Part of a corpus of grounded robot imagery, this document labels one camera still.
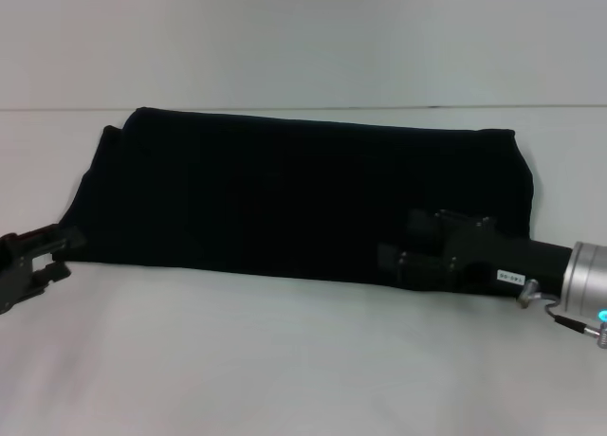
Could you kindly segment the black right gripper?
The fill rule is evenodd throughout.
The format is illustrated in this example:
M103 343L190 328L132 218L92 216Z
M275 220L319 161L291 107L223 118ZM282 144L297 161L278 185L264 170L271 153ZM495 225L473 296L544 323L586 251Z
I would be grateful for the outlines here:
M377 284L445 284L453 293L518 297L525 284L561 295L573 249L497 230L491 217L441 210L409 212L412 241L442 241L440 247L377 245Z

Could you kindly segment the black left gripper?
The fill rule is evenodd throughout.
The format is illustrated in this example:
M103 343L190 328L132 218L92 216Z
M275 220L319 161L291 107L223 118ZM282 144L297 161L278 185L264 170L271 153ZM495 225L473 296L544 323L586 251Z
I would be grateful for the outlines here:
M52 282L71 275L63 262L47 264L35 270L33 261L46 254L59 254L83 247L85 237L77 227L50 225L24 233L1 237L1 314L14 305L37 297Z

